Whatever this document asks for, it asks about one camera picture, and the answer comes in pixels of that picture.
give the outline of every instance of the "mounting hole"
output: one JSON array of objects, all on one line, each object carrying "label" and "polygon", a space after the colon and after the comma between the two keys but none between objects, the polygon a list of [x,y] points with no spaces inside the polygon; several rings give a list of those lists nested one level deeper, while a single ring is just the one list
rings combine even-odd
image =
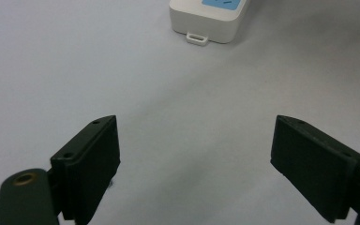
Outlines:
[{"label": "mounting hole", "polygon": [[73,153],[65,153],[64,154],[64,158],[71,158],[72,156],[74,156]]},{"label": "mounting hole", "polygon": [[198,41],[204,41],[204,37],[196,36],[196,35],[189,35],[189,38],[196,39]]},{"label": "mounting hole", "polygon": [[34,172],[27,172],[19,175],[14,179],[14,186],[24,186],[32,183],[37,178],[37,174]]}]

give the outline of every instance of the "screw hole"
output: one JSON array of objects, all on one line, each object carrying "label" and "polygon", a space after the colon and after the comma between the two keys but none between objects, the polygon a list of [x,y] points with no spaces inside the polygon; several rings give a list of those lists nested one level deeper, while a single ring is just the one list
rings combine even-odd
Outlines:
[{"label": "screw hole", "polygon": [[36,178],[37,178],[37,175],[33,172],[21,174],[14,180],[13,185],[14,186],[28,185],[29,183],[33,182]]},{"label": "screw hole", "polygon": [[73,153],[65,153],[64,154],[64,158],[71,158],[72,156],[74,156]]}]

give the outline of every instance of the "white table surface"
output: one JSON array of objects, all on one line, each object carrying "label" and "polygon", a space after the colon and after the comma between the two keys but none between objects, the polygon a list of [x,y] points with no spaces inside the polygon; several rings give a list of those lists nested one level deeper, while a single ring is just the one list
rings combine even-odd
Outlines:
[{"label": "white table surface", "polygon": [[169,0],[0,0],[0,185],[116,114],[122,164],[91,224],[328,224],[271,141],[285,114],[360,152],[360,0],[252,0],[241,26],[199,47]]}]

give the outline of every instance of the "blue label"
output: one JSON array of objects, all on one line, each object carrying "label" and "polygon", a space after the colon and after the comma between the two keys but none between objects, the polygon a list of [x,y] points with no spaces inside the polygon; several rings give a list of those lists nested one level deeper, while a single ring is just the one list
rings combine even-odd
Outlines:
[{"label": "blue label", "polygon": [[241,0],[202,0],[203,5],[236,10]]}]

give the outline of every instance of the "white plastic box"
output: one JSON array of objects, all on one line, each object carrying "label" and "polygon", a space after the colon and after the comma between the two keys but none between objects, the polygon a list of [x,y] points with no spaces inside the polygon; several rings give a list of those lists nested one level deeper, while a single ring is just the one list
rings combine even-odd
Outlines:
[{"label": "white plastic box", "polygon": [[228,43],[235,38],[250,0],[171,0],[172,29],[189,43]]}]

